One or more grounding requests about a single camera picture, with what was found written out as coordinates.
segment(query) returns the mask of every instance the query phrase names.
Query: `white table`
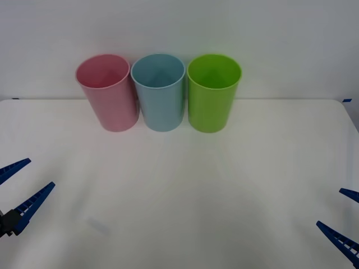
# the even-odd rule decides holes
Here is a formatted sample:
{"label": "white table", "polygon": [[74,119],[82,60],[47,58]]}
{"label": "white table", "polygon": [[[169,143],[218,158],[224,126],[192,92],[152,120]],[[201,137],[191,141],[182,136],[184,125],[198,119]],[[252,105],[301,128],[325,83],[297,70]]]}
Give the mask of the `white table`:
{"label": "white table", "polygon": [[333,100],[236,100],[215,134],[143,119],[99,125],[86,100],[0,102],[0,186],[14,208],[55,189],[24,232],[0,239],[1,269],[329,269],[351,263],[316,227],[359,241],[359,136]]}

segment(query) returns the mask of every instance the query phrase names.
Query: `green cup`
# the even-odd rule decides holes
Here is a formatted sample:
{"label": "green cup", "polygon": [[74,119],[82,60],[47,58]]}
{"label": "green cup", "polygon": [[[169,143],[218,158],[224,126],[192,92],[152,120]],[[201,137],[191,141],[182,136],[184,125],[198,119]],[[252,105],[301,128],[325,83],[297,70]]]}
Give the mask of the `green cup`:
{"label": "green cup", "polygon": [[224,128],[242,76],[240,65],[221,54],[192,60],[188,74],[188,119],[194,129],[214,133]]}

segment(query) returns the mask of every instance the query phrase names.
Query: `plastic cup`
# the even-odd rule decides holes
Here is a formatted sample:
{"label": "plastic cup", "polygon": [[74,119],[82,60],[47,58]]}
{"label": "plastic cup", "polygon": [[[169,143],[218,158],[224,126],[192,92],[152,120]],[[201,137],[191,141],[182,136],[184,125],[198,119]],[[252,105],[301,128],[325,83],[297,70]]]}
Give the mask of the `plastic cup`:
{"label": "plastic cup", "polygon": [[76,80],[101,125],[108,131],[127,130],[139,118],[129,73],[128,61],[113,54],[94,56],[76,70]]}
{"label": "plastic cup", "polygon": [[225,55],[206,54],[192,60],[187,74],[191,125],[200,132],[220,131],[227,124],[241,67]]}
{"label": "plastic cup", "polygon": [[184,110],[183,62],[168,54],[152,54],[139,59],[131,68],[146,125],[166,132],[179,126]]}

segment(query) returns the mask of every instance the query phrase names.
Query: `white backdrop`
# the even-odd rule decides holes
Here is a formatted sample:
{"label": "white backdrop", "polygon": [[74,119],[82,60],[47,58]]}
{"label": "white backdrop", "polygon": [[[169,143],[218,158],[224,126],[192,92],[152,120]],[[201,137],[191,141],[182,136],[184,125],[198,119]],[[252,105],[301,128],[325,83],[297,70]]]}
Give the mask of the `white backdrop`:
{"label": "white backdrop", "polygon": [[358,0],[1,0],[0,99],[82,98],[77,65],[167,52],[239,61],[239,98],[355,98]]}

